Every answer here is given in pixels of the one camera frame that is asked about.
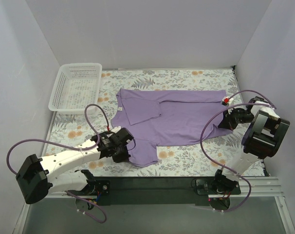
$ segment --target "white wall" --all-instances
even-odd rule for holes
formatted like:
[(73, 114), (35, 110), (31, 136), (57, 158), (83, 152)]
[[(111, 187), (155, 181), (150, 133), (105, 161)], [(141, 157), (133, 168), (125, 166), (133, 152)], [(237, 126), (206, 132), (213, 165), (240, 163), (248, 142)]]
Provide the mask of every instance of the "white wall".
[[(24, 204), (6, 154), (16, 142), (45, 138), (51, 119), (48, 101), (59, 68), (24, 0), (0, 0), (0, 234), (12, 233)], [(40, 155), (42, 145), (26, 143), (12, 153), (18, 170)]]
[(295, 0), (272, 0), (237, 65), (237, 76), (240, 89), (262, 92), (291, 123), (279, 152), (265, 164), (281, 180), (295, 225)]
[(271, 0), (26, 0), (60, 65), (236, 65)]

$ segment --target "floral tablecloth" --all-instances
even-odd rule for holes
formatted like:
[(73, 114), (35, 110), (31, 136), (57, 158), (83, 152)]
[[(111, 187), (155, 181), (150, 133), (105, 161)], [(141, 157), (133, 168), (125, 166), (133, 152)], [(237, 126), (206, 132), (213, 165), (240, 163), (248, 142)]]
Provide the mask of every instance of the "floral tablecloth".
[[(221, 90), (229, 95), (238, 91), (232, 70), (137, 70), (105, 71), (102, 73), (98, 104), (109, 119), (117, 111), (116, 93), (120, 88), (133, 90)], [(91, 123), (99, 131), (106, 130), (106, 122), (97, 111), (90, 116)], [(206, 140), (204, 147), (217, 161), (224, 164), (239, 154), (241, 139), (247, 125), (240, 125), (232, 134)], [(50, 141), (76, 146), (93, 136), (83, 115), (57, 113), (51, 128)], [(65, 149), (49, 145), (45, 155), (52, 155)], [(208, 160), (198, 145), (179, 147), (157, 147), (158, 163), (139, 168), (131, 163), (114, 163), (103, 158), (74, 168), (89, 169), (94, 176), (213, 176), (218, 166)], [(252, 165), (245, 176), (263, 176), (262, 163)]]

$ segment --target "lavender t-shirt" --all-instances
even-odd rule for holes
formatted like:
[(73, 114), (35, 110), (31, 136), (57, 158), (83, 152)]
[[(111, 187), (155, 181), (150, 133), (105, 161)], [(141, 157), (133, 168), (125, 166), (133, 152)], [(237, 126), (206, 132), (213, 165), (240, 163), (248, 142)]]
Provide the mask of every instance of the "lavender t-shirt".
[[(130, 162), (146, 167), (158, 161), (156, 146), (183, 146), (199, 143), (204, 125), (225, 106), (226, 96), (220, 91), (133, 91), (121, 89), (116, 97), (118, 111), (112, 126), (127, 128), (134, 136), (127, 145)], [(216, 117), (205, 130), (204, 139), (231, 133), (217, 126), (222, 115)]]

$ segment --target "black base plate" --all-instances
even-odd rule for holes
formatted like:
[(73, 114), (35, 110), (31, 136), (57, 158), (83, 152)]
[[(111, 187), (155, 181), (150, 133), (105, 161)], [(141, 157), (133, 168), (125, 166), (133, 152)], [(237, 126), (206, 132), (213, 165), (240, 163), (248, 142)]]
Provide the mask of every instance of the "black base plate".
[[(101, 177), (110, 182), (110, 194), (101, 196), (100, 206), (139, 204), (195, 204), (209, 206), (208, 194), (198, 194), (195, 180), (213, 177)], [(240, 189), (233, 190), (240, 194)]]
[[(221, 195), (223, 194), (222, 191), (218, 193), (217, 191), (213, 190), (212, 188), (212, 182), (213, 177), (202, 177), (195, 179), (196, 181), (196, 191), (198, 195)], [(241, 194), (240, 186), (234, 188), (233, 191), (231, 191), (232, 195), (239, 195)]]

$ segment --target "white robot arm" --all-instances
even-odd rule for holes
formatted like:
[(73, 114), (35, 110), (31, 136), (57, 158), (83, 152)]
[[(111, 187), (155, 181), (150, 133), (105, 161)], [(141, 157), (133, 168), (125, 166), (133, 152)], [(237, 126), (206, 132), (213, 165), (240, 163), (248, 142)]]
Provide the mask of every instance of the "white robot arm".
[[(249, 103), (266, 104), (264, 99), (255, 97)], [(278, 151), (290, 125), (289, 121), (280, 118), (273, 107), (247, 105), (246, 109), (235, 108), (223, 113), (219, 128), (233, 130), (239, 123), (251, 123), (246, 131), (239, 155), (229, 161), (226, 166), (237, 172), (224, 168), (217, 170), (213, 187), (218, 192), (230, 192), (238, 184), (239, 177), (255, 162), (273, 157)]]
[(41, 158), (36, 155), (28, 156), (16, 175), (25, 202), (33, 204), (49, 193), (67, 190), (85, 190), (86, 194), (92, 193), (100, 184), (88, 170), (70, 174), (64, 172), (103, 157), (112, 157), (115, 162), (128, 161), (130, 155), (126, 145), (132, 140), (133, 136), (126, 128), (118, 127), (101, 133), (99, 144), (89, 150), (83, 149), (94, 146), (97, 136), (77, 146), (80, 151), (66, 150)]

